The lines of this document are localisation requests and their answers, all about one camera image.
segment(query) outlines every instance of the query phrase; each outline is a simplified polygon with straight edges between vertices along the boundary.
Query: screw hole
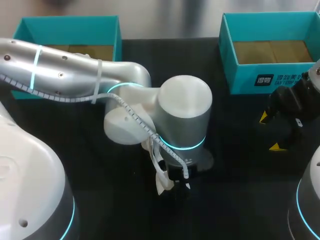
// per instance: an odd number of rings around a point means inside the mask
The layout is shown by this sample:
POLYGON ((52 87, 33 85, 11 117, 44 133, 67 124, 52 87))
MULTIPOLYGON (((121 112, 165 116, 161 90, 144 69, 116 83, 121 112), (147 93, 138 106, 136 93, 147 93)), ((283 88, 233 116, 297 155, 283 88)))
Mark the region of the screw hole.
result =
POLYGON ((28 221, 25 219, 20 218, 19 219, 19 225, 23 228, 26 228, 28 226, 28 221))

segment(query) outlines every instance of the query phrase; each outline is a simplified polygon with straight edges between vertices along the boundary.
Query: teal box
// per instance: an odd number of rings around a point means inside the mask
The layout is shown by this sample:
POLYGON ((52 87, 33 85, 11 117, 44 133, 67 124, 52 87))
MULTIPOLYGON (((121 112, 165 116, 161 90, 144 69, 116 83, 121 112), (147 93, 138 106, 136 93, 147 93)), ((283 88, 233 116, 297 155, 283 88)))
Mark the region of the teal box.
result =
MULTIPOLYGON (((23 17, 13 38, 44 46, 113 46, 112 60, 122 60, 118 16, 23 17)), ((20 91, 12 93, 16 99, 39 98, 20 91)))
POLYGON ((270 94, 291 87, 320 59, 316 12, 224 13, 219 50, 231 94, 270 94), (304 41, 310 62, 239 64, 234 42, 304 41))

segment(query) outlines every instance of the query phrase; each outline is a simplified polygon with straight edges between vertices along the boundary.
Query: cable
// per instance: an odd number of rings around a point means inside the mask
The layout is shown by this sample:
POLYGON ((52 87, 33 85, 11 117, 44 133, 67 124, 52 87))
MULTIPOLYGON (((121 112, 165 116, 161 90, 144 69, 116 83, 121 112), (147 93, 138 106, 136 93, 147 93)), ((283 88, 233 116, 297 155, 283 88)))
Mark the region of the cable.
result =
MULTIPOLYGON (((30 94, 39 96, 41 98, 44 99, 49 99, 52 101, 56 101, 56 102, 61 102, 61 103, 82 103, 82 102, 88 102, 88 101, 92 101, 94 99, 95 96, 83 96, 83 97, 75 97, 75 98, 69 98, 69 97, 59 97, 59 96, 54 96, 54 95, 50 95, 41 91, 37 91, 34 89, 31 89, 30 87, 19 83, 5 75, 0 74, 0 80, 4 81, 18 89, 21 89, 25 92, 28 92, 30 94)), ((174 151, 172 151, 158 136, 158 134, 156 134, 150 127, 147 126, 147 124, 145 124, 145 122, 135 113, 135 111, 118 95, 114 94, 114 93, 100 93, 96 96, 97 99, 103 99, 103 98, 111 98, 116 100, 116 102, 121 105, 125 111, 139 124, 139 126, 141 128, 143 128, 148 135, 150 136, 150 138, 152 140, 154 140, 157 144, 160 145, 160 147, 162 147, 171 157, 173 157, 178 163, 181 164, 182 169, 183 169, 183 177, 184 179, 188 179, 189 178, 189 171, 188 171, 188 166, 185 163, 185 161, 179 157, 174 151)))

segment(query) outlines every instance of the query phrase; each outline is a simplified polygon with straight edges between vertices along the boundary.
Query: gray wall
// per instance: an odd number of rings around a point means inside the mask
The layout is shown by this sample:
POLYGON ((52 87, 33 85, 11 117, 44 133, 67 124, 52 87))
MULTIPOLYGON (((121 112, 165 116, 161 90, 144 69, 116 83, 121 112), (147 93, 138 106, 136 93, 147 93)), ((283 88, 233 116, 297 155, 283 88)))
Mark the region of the gray wall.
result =
POLYGON ((318 0, 0 0, 0 36, 11 37, 23 16, 119 15, 124 39, 217 37, 224 12, 313 11, 317 2, 318 0))

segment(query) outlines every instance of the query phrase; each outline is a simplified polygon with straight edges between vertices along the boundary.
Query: glowing cyan ring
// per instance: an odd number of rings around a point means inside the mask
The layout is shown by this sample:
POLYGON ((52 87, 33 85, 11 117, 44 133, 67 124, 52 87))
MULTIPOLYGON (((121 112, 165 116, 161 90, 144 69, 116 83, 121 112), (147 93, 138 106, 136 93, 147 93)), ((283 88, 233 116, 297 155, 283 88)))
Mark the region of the glowing cyan ring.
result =
POLYGON ((118 83, 116 85, 114 85, 113 87, 111 87, 106 93, 110 93, 113 89, 120 87, 120 86, 126 86, 126 85, 131 85, 131 86, 139 86, 139 87, 143 87, 142 85, 135 83, 135 82, 122 82, 122 83, 118 83))
POLYGON ((72 217, 69 223, 69 226, 67 227, 67 229, 65 230, 64 234, 62 235, 62 237, 60 238, 60 240, 63 240, 65 238, 65 236, 68 234, 69 229, 72 225, 72 222, 74 221, 74 217, 75 217, 75 211, 76 211, 76 203, 75 203, 75 198, 73 198, 73 211, 72 211, 72 217))
POLYGON ((191 149, 195 149, 196 147, 199 147, 206 139, 206 137, 204 137, 202 139, 201 142, 199 142, 197 145, 194 145, 194 146, 188 146, 188 147, 176 147, 176 146, 172 146, 170 145, 169 143, 167 143, 161 136, 159 136, 161 141, 167 145, 169 148, 172 148, 172 149, 175 149, 175 150, 180 150, 180 151, 185 151, 185 150, 191 150, 191 149))
POLYGON ((37 64, 38 64, 38 60, 39 60, 41 49, 42 49, 42 45, 39 45, 38 48, 36 49, 36 53, 35 53, 35 56, 34 56, 33 70, 32 70, 31 80, 30 80, 30 88, 31 89, 34 89, 34 86, 35 86, 36 67, 37 67, 37 64))
POLYGON ((309 229, 309 231, 313 234, 313 236, 315 236, 318 240, 320 240, 320 237, 311 229, 311 227, 308 225, 308 223, 306 222, 304 216, 302 215, 302 212, 300 210, 300 206, 299 206, 299 201, 298 201, 298 191, 299 191, 299 186, 300 186, 301 180, 298 184, 298 188, 296 189, 296 205, 298 207, 298 211, 299 214, 301 216, 302 221, 304 222, 304 224, 306 225, 306 227, 309 229))

